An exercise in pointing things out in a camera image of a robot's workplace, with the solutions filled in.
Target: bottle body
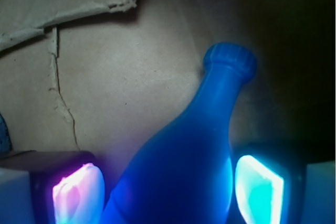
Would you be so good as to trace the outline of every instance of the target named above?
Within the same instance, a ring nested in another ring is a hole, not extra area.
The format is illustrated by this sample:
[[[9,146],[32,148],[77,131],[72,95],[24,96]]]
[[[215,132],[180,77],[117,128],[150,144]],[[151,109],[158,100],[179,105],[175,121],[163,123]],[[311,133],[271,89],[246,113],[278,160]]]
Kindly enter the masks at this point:
[[[227,62],[217,62],[218,53],[230,50],[235,53],[232,44],[217,44],[208,51],[193,101],[133,158],[102,223],[225,222],[233,187],[229,119],[246,81]]]

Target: blue object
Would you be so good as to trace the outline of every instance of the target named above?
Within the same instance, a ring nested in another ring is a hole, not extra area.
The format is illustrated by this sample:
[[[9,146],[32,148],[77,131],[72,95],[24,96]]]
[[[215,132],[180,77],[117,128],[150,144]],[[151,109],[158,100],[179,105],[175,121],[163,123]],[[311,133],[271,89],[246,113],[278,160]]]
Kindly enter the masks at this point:
[[[283,190],[284,179],[251,155],[237,162],[235,192],[247,224],[280,224]]]
[[[230,116],[256,59],[234,44],[216,44],[195,98],[138,151],[121,176],[101,223],[225,223],[233,188]]]
[[[9,152],[10,149],[10,138],[8,133],[8,128],[5,120],[0,114],[0,153]]]

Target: white plastic piece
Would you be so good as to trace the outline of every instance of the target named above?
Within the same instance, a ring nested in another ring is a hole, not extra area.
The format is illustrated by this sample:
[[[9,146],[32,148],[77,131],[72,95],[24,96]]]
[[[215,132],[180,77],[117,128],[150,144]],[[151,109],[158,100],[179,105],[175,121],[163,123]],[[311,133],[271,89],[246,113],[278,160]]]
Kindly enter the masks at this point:
[[[35,223],[29,172],[0,168],[0,223]]]
[[[335,223],[335,161],[307,165],[302,224]]]

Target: light panel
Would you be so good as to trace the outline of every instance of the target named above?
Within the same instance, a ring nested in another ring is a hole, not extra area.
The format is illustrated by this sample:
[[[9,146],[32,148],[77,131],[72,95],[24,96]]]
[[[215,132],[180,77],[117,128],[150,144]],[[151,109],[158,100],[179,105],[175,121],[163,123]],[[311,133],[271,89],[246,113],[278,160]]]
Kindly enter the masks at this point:
[[[237,162],[235,191],[246,223],[279,224],[284,179],[251,155]]]
[[[98,223],[105,194],[103,174],[98,167],[85,164],[52,190],[56,224]]]

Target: crack in cardboard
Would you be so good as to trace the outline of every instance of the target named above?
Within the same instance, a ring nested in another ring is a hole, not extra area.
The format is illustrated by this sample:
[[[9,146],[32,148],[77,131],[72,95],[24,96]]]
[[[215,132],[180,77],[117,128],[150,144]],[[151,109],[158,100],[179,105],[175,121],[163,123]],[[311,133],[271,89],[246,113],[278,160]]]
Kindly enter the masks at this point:
[[[67,107],[65,100],[61,94],[60,84],[59,84],[59,74],[58,74],[58,34],[57,34],[57,27],[52,29],[52,38],[51,43],[49,45],[48,52],[51,54],[51,85],[52,87],[49,88],[49,91],[53,91],[57,94],[56,98],[56,106],[54,109],[66,120],[67,123],[72,125],[72,135],[75,141],[75,145],[78,150],[80,150],[78,142],[77,142],[77,135],[76,135],[76,121],[73,117],[73,114],[70,112],[70,108]]]

